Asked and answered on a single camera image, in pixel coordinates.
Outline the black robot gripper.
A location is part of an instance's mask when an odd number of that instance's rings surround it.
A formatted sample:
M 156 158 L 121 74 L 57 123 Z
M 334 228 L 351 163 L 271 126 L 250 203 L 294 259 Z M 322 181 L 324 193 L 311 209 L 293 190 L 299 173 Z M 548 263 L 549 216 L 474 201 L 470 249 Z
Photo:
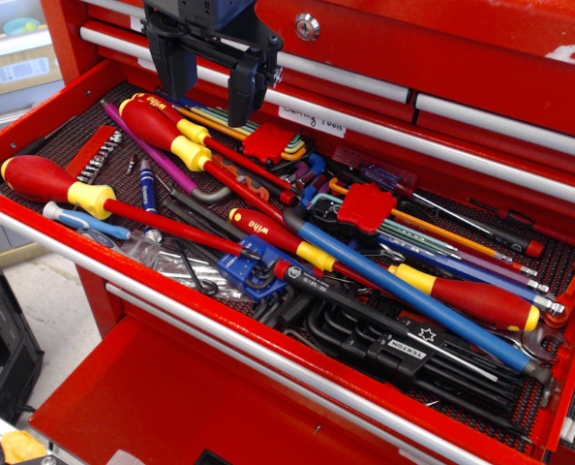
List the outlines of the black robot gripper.
M 145 1 L 142 31 L 163 88 L 184 97 L 197 84 L 197 59 L 230 70 L 228 125 L 244 126 L 267 87 L 281 81 L 283 39 L 254 1 Z

